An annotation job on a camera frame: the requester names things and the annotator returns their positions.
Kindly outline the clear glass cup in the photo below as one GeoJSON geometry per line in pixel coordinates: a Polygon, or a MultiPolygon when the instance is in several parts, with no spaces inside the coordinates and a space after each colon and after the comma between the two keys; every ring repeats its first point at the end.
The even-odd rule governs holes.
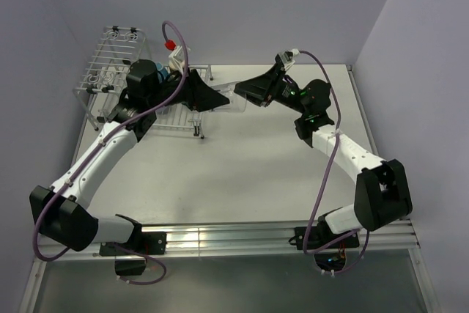
{"type": "Polygon", "coordinates": [[[212,86],[212,88],[221,93],[224,97],[229,99],[229,103],[223,106],[219,106],[213,109],[213,112],[217,113],[243,113],[247,106],[247,100],[245,96],[235,94],[235,82],[229,82],[225,84],[218,84],[212,86]]]}

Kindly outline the blue ceramic mug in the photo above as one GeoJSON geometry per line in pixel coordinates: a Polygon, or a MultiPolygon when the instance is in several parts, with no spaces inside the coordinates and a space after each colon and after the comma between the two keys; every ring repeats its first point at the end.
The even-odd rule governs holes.
{"type": "Polygon", "coordinates": [[[169,72],[166,69],[166,67],[162,65],[160,62],[156,62],[155,66],[157,69],[157,77],[158,77],[159,82],[166,81],[169,76],[169,72]]]}

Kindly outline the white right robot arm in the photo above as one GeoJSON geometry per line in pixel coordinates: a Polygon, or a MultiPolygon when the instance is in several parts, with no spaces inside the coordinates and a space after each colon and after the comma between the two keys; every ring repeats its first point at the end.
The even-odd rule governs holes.
{"type": "Polygon", "coordinates": [[[328,79],[314,79],[300,88],[275,64],[265,74],[235,84],[234,93],[256,106],[277,102],[299,112],[295,120],[299,139],[327,155],[355,183],[352,205],[320,217],[317,238],[322,245],[335,246],[345,232],[373,232],[411,214],[413,203],[403,164],[364,149],[328,116],[333,97],[328,79]]]}

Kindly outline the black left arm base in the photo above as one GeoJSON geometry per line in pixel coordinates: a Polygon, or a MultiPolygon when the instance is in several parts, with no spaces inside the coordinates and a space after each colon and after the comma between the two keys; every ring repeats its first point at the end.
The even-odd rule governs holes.
{"type": "Polygon", "coordinates": [[[126,237],[126,241],[106,241],[100,244],[98,255],[100,257],[121,257],[125,255],[137,255],[141,259],[115,259],[114,271],[120,277],[141,276],[150,260],[151,255],[165,254],[167,233],[163,231],[144,231],[144,226],[138,221],[124,215],[116,214],[114,220],[123,220],[131,225],[132,232],[126,237]]]}

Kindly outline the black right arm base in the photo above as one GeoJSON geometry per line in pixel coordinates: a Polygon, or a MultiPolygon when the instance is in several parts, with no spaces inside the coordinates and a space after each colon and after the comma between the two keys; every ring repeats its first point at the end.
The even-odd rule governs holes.
{"type": "MultiPolygon", "coordinates": [[[[295,227],[294,235],[288,240],[288,243],[291,246],[294,246],[298,251],[301,251],[303,248],[303,238],[305,233],[306,227],[295,227]]],[[[338,237],[339,235],[332,234],[331,232],[321,232],[318,230],[318,227],[312,227],[307,243],[307,249],[318,249],[338,237]]],[[[356,234],[351,235],[328,247],[328,249],[334,249],[336,251],[335,253],[326,253],[325,251],[321,251],[320,253],[315,254],[314,258],[316,264],[320,269],[326,271],[341,270],[344,268],[347,261],[346,250],[358,248],[359,245],[358,236],[356,234]]]]}

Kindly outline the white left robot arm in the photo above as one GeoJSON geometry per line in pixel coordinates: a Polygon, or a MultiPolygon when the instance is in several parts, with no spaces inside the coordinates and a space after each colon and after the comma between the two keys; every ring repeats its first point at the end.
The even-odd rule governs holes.
{"type": "Polygon", "coordinates": [[[148,59],[134,62],[98,137],[76,163],[49,187],[37,186],[29,196],[34,218],[33,249],[44,235],[67,250],[82,251],[92,243],[116,243],[126,254],[143,244],[142,225],[123,215],[98,218],[87,210],[96,191],[119,160],[138,144],[156,120],[156,112],[183,104],[191,111],[212,111],[230,99],[208,86],[197,70],[184,69],[163,76],[148,59]]]}

